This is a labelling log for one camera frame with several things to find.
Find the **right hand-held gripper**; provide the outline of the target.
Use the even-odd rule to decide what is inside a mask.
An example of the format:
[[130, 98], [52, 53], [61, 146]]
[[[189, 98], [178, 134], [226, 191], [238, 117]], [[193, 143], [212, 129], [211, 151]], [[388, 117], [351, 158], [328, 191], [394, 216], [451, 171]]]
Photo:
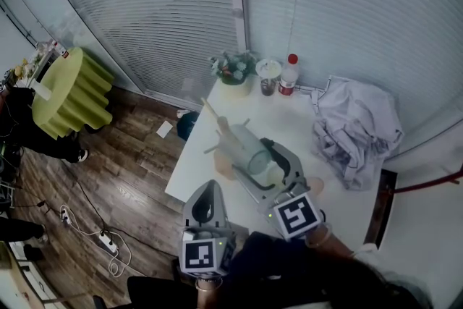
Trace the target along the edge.
[[285, 239], [301, 237], [305, 232], [316, 228], [322, 222], [304, 176], [301, 161], [289, 149], [268, 138], [260, 142], [266, 147], [271, 158], [283, 170], [283, 183], [262, 185], [240, 166], [232, 166], [239, 180], [251, 198], [258, 204], [264, 219]]

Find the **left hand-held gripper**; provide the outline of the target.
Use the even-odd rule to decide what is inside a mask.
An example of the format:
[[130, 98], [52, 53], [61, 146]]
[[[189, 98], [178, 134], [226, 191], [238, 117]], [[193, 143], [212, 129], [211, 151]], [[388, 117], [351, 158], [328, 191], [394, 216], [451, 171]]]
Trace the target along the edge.
[[[194, 191], [184, 205], [183, 219], [186, 227], [201, 227], [208, 222], [215, 227], [226, 226], [226, 206], [216, 180]], [[194, 277], [226, 276], [235, 249], [236, 234], [230, 229], [186, 229], [179, 250], [181, 271]]]

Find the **teal textured cup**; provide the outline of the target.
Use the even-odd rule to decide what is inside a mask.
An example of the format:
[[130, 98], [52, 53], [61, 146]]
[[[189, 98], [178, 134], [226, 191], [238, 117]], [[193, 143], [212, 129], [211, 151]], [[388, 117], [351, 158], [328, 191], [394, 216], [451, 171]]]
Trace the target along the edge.
[[264, 144], [243, 124], [233, 124], [230, 130], [234, 138], [227, 140], [225, 151], [232, 163], [251, 175], [264, 172], [271, 162]]

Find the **pink cup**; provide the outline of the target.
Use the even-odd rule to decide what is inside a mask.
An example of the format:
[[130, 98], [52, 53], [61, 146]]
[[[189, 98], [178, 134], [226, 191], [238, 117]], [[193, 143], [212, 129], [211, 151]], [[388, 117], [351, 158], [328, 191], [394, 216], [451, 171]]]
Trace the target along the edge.
[[317, 197], [323, 192], [324, 181], [319, 177], [308, 177], [307, 186], [310, 188], [310, 193]]

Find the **wooden cup rack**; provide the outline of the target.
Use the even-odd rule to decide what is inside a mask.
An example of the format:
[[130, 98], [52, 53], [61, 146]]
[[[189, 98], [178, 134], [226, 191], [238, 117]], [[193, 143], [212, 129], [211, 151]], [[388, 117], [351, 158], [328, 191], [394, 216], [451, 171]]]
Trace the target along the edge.
[[[211, 113], [211, 115], [216, 120], [216, 124], [218, 125], [218, 130], [216, 132], [219, 136], [218, 143], [214, 145], [212, 148], [205, 150], [204, 154], [213, 152], [214, 166], [216, 171], [228, 180], [237, 180], [232, 171], [232, 166], [234, 164], [232, 163], [231, 158], [225, 151], [227, 140], [234, 138], [230, 130], [228, 120], [225, 116], [218, 115], [205, 98], [201, 98], [201, 100], [204, 104], [204, 107]], [[248, 122], [249, 120], [245, 121], [243, 125], [246, 126]]]

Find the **person's right forearm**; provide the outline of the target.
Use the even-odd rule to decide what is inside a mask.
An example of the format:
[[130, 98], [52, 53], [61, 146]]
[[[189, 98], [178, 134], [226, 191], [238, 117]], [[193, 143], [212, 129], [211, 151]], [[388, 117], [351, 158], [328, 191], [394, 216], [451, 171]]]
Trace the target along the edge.
[[333, 232], [331, 234], [331, 237], [325, 244], [323, 244], [319, 248], [312, 250], [315, 250], [319, 253], [338, 255], [345, 258], [351, 257], [354, 254], [354, 252], [350, 250], [339, 238], [337, 238]]

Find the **person's left forearm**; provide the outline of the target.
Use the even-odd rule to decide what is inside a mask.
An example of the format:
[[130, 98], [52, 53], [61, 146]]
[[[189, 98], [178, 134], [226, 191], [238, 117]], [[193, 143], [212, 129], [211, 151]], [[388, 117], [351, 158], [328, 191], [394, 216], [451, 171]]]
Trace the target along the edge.
[[197, 290], [197, 309], [218, 309], [220, 288], [211, 292], [199, 292]]

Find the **clear lidded drink cup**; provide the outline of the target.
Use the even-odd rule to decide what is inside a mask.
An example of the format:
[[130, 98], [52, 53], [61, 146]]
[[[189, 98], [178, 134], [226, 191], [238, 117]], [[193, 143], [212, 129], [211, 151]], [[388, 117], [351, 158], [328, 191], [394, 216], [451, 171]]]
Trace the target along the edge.
[[281, 74], [281, 64], [272, 59], [261, 59], [255, 65], [256, 74], [260, 78], [260, 89], [264, 96], [272, 96]]

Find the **pale wrist bangle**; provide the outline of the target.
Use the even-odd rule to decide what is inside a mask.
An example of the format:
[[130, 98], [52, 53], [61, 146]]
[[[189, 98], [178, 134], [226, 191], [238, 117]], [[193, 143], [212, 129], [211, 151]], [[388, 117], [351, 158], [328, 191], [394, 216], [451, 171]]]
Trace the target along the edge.
[[328, 223], [319, 224], [305, 235], [305, 245], [308, 248], [316, 249], [325, 244], [331, 237], [331, 225]]
[[217, 290], [223, 284], [223, 279], [221, 277], [217, 278], [198, 278], [195, 282], [195, 287], [199, 292], [211, 292]]

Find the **dark bag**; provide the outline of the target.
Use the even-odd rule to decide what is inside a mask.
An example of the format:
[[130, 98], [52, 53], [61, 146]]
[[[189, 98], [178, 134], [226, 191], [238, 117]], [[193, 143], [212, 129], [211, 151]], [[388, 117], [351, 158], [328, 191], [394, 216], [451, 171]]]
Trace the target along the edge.
[[178, 136], [187, 141], [194, 126], [199, 117], [199, 113], [196, 111], [191, 111], [186, 114], [183, 114], [182, 117], [177, 122], [177, 134]]

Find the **crumpled white cloth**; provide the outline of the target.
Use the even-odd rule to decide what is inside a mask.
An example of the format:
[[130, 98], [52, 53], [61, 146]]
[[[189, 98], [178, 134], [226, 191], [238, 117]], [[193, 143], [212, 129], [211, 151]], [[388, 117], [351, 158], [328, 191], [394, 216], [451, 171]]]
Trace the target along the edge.
[[375, 173], [404, 137], [394, 97], [375, 85], [332, 75], [312, 100], [315, 154], [346, 189], [371, 189]]

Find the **white paper sheet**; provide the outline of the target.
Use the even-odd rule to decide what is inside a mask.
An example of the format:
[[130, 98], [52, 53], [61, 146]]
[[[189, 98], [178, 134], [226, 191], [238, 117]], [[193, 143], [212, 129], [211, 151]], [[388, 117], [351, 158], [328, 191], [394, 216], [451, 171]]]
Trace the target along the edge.
[[161, 138], [165, 138], [172, 128], [173, 125], [170, 122], [164, 121], [162, 125], [156, 130], [156, 134]]

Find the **red-capped plastic bottle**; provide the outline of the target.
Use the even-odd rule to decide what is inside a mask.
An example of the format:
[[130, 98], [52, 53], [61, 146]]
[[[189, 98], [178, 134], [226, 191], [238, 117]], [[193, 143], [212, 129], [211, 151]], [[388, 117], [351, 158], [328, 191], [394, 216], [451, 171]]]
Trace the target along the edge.
[[66, 50], [65, 47], [63, 47], [63, 45], [61, 45], [59, 42], [52, 41], [52, 46], [56, 50], [56, 52], [63, 58], [66, 59], [69, 56], [68, 50]]
[[282, 67], [279, 81], [279, 93], [283, 96], [291, 96], [294, 92], [295, 85], [300, 75], [298, 60], [296, 54], [290, 54]]

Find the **glass partition with white blinds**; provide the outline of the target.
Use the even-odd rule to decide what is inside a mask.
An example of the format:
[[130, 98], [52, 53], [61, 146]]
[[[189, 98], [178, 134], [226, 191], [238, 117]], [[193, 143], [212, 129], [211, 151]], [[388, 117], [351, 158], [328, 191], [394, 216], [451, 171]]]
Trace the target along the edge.
[[338, 75], [392, 93], [401, 151], [463, 124], [463, 0], [69, 1], [144, 89], [197, 103], [222, 51], [296, 54], [302, 85]]

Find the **light wooden desk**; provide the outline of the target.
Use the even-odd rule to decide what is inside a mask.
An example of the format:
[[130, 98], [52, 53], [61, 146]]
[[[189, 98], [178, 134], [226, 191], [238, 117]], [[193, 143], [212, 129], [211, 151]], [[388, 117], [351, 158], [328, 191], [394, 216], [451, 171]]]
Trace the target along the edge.
[[18, 261], [0, 242], [0, 305], [6, 309], [69, 309], [62, 302], [49, 302], [58, 297], [34, 263]]

